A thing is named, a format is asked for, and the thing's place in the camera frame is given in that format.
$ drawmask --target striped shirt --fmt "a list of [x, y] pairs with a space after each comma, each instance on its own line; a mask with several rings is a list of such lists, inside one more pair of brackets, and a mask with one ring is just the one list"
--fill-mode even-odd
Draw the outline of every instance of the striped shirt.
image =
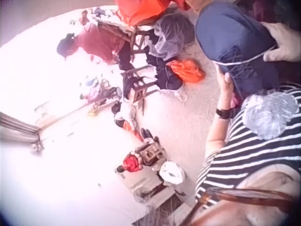
[[[273, 164], [287, 165], [300, 174], [301, 86], [285, 83], [280, 91], [294, 96], [299, 105], [299, 111], [287, 123], [284, 132], [271, 140], [259, 140], [243, 124], [242, 109], [231, 124], [225, 147], [205, 160], [196, 184], [197, 201], [209, 187], [235, 188], [249, 175]], [[208, 208], [217, 202], [210, 199], [204, 207]]]

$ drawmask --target hat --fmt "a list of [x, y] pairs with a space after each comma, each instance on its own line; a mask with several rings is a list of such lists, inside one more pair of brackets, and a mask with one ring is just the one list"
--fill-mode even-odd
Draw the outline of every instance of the hat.
[[196, 36], [205, 55], [223, 73], [230, 73], [235, 93], [242, 99], [261, 89], [279, 88], [276, 63], [263, 61], [263, 53], [276, 48], [276, 41], [236, 5], [214, 2], [204, 8], [196, 24]]
[[56, 47], [56, 52], [62, 57], [67, 58], [68, 51], [74, 44], [74, 33], [68, 33], [65, 38], [61, 39]]

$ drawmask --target orange plastic bag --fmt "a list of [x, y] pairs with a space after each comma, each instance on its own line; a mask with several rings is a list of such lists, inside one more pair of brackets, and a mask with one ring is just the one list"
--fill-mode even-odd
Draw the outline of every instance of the orange plastic bag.
[[194, 60], [173, 60], [167, 65], [185, 82], [197, 83], [205, 78], [204, 71]]
[[134, 26], [142, 20], [162, 13], [171, 0], [116, 0], [123, 22]]

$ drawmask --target black watch strap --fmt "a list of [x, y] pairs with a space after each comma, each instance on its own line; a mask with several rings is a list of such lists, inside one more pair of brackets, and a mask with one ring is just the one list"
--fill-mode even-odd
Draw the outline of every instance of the black watch strap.
[[221, 119], [230, 119], [232, 117], [232, 109], [229, 110], [216, 109], [216, 114], [220, 116]]

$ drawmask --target black shoe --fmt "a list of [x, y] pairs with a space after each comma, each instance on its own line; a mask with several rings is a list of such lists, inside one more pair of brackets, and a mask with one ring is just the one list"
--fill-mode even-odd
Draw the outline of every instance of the black shoe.
[[159, 137], [155, 136], [153, 140], [154, 140], [154, 142], [160, 144]]
[[141, 136], [145, 139], [147, 138], [147, 135], [146, 135], [146, 130], [144, 128], [141, 128]]
[[154, 137], [152, 136], [151, 132], [148, 129], [145, 130], [145, 135], [146, 135], [147, 138], [154, 139]]

